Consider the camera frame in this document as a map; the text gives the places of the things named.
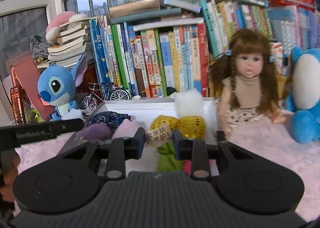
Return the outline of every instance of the ribbed black surface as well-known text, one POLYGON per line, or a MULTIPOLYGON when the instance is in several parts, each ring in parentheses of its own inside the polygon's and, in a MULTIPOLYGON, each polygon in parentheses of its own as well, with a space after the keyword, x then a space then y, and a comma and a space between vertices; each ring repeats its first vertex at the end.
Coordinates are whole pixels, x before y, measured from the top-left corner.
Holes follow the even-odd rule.
POLYGON ((79 210, 58 216, 22 211, 12 224, 16 228, 296 228, 304 221, 294 212, 277 216, 240 212, 224 203, 208 182, 193 181, 184 172, 131 172, 125 180, 107 182, 79 210))

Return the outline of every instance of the doll's hair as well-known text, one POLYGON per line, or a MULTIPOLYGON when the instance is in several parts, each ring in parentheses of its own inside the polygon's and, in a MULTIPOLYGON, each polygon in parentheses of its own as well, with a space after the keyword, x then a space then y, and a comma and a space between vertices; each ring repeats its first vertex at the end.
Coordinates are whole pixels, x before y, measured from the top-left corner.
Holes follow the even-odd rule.
POLYGON ((258 107, 259 113, 271 110, 271 102, 278 104, 278 89, 276 83, 276 70, 273 62, 269 61, 269 40, 258 32, 248 29, 237 31, 229 43, 230 56, 222 56, 211 66, 211 75, 214 89, 221 94, 223 89, 222 80, 231 77, 231 108, 239 108, 240 104, 236 97, 236 57, 239 54, 261 53, 263 55, 263 69, 260 74, 261 102, 258 107))

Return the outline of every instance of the bicycle wheel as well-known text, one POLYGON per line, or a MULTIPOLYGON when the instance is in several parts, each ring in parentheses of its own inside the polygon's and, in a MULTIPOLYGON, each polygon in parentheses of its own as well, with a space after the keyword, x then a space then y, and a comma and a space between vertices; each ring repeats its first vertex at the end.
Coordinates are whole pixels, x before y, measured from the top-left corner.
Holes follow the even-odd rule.
POLYGON ((84 110, 85 115, 90 115, 98 106, 98 102, 94 97, 85 96, 80 101, 80 109, 84 110))
POLYGON ((122 88, 111 91, 110 100, 130 100, 130 95, 122 88))

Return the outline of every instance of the gray cloth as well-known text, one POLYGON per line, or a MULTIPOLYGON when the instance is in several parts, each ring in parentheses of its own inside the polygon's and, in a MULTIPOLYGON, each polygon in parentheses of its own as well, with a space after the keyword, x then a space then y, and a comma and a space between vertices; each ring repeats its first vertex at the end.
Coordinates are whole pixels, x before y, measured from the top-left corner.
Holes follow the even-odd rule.
POLYGON ((40 35, 33 35, 30 40, 30 50, 32 51, 32 57, 48 58, 48 48, 53 46, 54 43, 47 42, 45 38, 40 35))

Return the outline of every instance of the blue and white stuffed animal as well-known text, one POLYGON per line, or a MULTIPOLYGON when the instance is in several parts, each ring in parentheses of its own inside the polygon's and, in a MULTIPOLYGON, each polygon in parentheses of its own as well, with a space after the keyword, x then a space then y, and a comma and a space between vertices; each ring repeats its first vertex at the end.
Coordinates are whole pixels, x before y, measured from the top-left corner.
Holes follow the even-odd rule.
POLYGON ((305 52, 294 47, 292 94, 286 99, 286 109, 295 112, 291 135, 299 143, 320 138, 320 49, 305 52))
POLYGON ((63 66, 55 64, 45 69, 38 80, 40 97, 49 105, 55 106, 52 120, 60 120, 62 115, 67 115, 72 109, 78 109, 75 100, 76 87, 83 80, 87 70, 88 60, 84 54, 70 71, 63 66))

